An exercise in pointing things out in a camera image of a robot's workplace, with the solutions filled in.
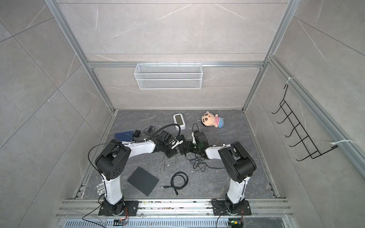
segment vent grille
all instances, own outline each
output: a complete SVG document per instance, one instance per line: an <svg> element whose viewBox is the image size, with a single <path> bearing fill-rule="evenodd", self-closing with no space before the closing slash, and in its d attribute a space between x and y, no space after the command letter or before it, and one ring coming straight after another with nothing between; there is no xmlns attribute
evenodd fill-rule
<svg viewBox="0 0 365 228"><path fill-rule="evenodd" d="M114 219L107 219L105 223L102 223L97 219L88 219L95 223L101 224L107 228L167 228L167 227L192 227L192 228L204 228L204 227L215 227L216 218L189 218L189 219L130 219L127 225L113 225ZM82 219L67 219L64 228L94 228L100 227L91 222L84 221ZM217 227L227 228L228 218L220 218L217 223Z"/></svg>

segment black mounting plate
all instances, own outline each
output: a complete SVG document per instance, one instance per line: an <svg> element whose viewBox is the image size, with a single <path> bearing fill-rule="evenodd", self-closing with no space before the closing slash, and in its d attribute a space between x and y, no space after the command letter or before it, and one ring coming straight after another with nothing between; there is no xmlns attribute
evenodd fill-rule
<svg viewBox="0 0 365 228"><path fill-rule="evenodd" d="M227 208L224 204L224 200L213 200L212 201L212 205L213 205L213 213L214 215L229 215L227 213ZM231 212L231 214L235 214L237 213L237 215L242 215L241 209L243 210L243 215L252 215L251 213L251 207L250 204L247 200L245 200L243 202L243 204L241 205L241 207L237 208L234 212Z"/></svg>
<svg viewBox="0 0 365 228"><path fill-rule="evenodd" d="M126 207L128 208L129 216L136 216L139 201L126 201L125 200L124 203L125 203ZM112 213L112 205L107 203L106 200L104 200L100 206L98 215L114 216ZM125 215L126 215L126 211L123 210L123 212L119 216L125 216Z"/></svg>

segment zip tie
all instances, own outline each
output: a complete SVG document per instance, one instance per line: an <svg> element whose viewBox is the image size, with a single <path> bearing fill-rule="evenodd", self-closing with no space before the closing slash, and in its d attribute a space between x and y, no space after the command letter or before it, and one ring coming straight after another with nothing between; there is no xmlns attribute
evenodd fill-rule
<svg viewBox="0 0 365 228"><path fill-rule="evenodd" d="M340 140L340 141L337 141L337 142L332 142L331 144L332 145L336 145L337 143L342 143L342 142L353 142L353 143L355 143L355 141L353 141L353 140L344 139L344 140Z"/></svg>
<svg viewBox="0 0 365 228"><path fill-rule="evenodd" d="M291 77L288 77L288 80L287 80L286 84L288 84L288 82L289 82L290 79L292 79L292 78Z"/></svg>

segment aluminum frame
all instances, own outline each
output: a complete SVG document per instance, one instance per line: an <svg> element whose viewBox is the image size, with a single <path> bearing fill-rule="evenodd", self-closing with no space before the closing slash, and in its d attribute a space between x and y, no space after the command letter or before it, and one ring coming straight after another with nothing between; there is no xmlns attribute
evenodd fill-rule
<svg viewBox="0 0 365 228"><path fill-rule="evenodd" d="M287 80L289 77L293 78L293 75L283 66L283 64L273 55L269 56L269 63L275 70ZM323 110L319 103L306 91L306 89L295 78L287 82L291 86L291 89L304 103L304 105L313 114L323 129L331 136L334 142L350 139L345 131L331 118L331 116ZM337 144L350 162L355 166L357 171L365 179L365 156L364 152L352 142L342 142Z"/></svg>
<svg viewBox="0 0 365 228"><path fill-rule="evenodd" d="M258 61L141 61L141 62L88 62L90 68L102 68L102 67L136 67L141 63L181 63L181 64L201 64L202 67L262 67L263 62Z"/></svg>
<svg viewBox="0 0 365 228"><path fill-rule="evenodd" d="M257 76L255 78L255 81L252 84L251 90L249 94L247 95L246 101L243 104L242 110L244 112L247 111L248 107L250 106L250 103L257 91L258 86L261 83L262 78L264 77L265 71L268 66L268 60L270 55L275 54L284 34L287 30L290 21L292 20L294 13L296 12L301 0L290 0L288 3L288 7L284 13L284 16L279 24L279 27L275 33L275 36L273 38L273 41L271 42L271 45L269 47L268 52L266 53L265 59L264 59L264 65L263 68L260 69L260 71L257 73Z"/></svg>
<svg viewBox="0 0 365 228"><path fill-rule="evenodd" d="M139 218L217 218L213 214L211 199L126 199L139 201L138 212L135 217ZM250 203L252 215L246 217L293 217L289 204L284 198L252 198L246 199ZM96 200L64 200L59 206L57 219L81 218L90 213L97 216L99 206ZM235 218L237 215L222 217Z"/></svg>
<svg viewBox="0 0 365 228"><path fill-rule="evenodd" d="M77 57L79 58L81 64L85 68L87 74L91 78L91 81L94 83L96 89L101 95L101 98L104 100L105 104L109 108L110 112L113 113L115 111L115 108L113 107L112 102L110 101L107 93L105 92L102 84L100 83L99 79L97 78L95 72L88 66L88 61L86 59L86 55L84 51L82 50L80 44L75 38L75 35L73 34L69 24L67 23L65 16L63 15L61 9L58 6L58 3L56 0L45 0L48 8L52 12L54 18L56 19L57 23L59 24L62 32L66 36L67 40L69 41L72 49L76 53Z"/></svg>
<svg viewBox="0 0 365 228"><path fill-rule="evenodd" d="M247 124L249 125L249 130L250 130L250 133L251 133L251 136L252 136L252 139L253 139L253 143L255 144L256 149L257 149L257 154L258 154L261 162L263 163L263 168L264 168L264 171L265 171L265 175L266 175L267 179L269 180L269 183L270 183L271 189L272 189L272 191L274 193L274 196L275 196L275 198L280 198L280 194L279 194L279 191L278 191L278 189L277 189L277 187L275 185L274 178L271 175L269 166L268 166L268 164L266 162L266 159L264 157L264 154L263 154L263 152L261 150L260 144L258 143L257 138L256 138L256 135L253 132L253 128L251 126L251 122L250 122L250 120L248 119L248 117L247 117L247 115L245 113L243 115L245 117L245 120L246 120Z"/></svg>

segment orange wire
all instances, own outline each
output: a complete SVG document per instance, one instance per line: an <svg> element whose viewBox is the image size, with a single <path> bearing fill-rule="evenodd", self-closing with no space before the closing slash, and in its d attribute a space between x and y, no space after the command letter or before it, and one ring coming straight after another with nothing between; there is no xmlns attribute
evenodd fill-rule
<svg viewBox="0 0 365 228"><path fill-rule="evenodd" d="M242 222L242 219L243 219L243 210L242 210L242 208L241 208L241 212L242 212L242 217L241 217L240 222Z"/></svg>
<svg viewBox="0 0 365 228"><path fill-rule="evenodd" d="M127 220L127 215L128 215L128 207L126 207L126 218L125 219L120 219L121 221L125 221Z"/></svg>

